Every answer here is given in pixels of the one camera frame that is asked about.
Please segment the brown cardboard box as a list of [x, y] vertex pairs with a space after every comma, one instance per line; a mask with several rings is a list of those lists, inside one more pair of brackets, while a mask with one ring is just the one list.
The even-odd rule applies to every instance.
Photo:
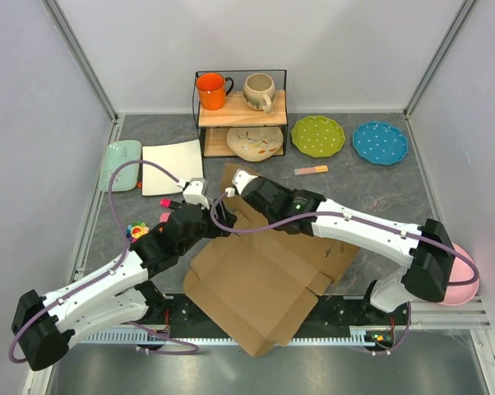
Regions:
[[241, 235], [213, 239], [192, 261], [185, 295], [250, 356], [285, 346], [359, 248], [335, 239], [267, 229], [241, 197], [224, 199]]

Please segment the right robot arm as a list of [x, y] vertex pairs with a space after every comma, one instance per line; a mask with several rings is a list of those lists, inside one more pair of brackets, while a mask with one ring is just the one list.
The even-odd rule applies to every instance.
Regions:
[[235, 174], [233, 185], [274, 230], [339, 240], [399, 265], [396, 272], [373, 282], [368, 298], [361, 303], [367, 322], [381, 323], [397, 307], [415, 299], [433, 303], [445, 299], [455, 258], [441, 222], [428, 219], [417, 225], [385, 220], [244, 170]]

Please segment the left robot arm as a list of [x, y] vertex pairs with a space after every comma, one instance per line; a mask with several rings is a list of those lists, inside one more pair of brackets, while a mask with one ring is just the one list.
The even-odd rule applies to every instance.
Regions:
[[176, 265], [200, 240], [228, 236], [236, 220], [223, 204], [176, 204], [158, 225], [126, 242], [122, 253], [91, 274], [45, 295], [27, 291], [17, 302], [9, 359], [39, 371], [96, 332], [142, 319], [158, 323], [164, 297], [152, 278]]

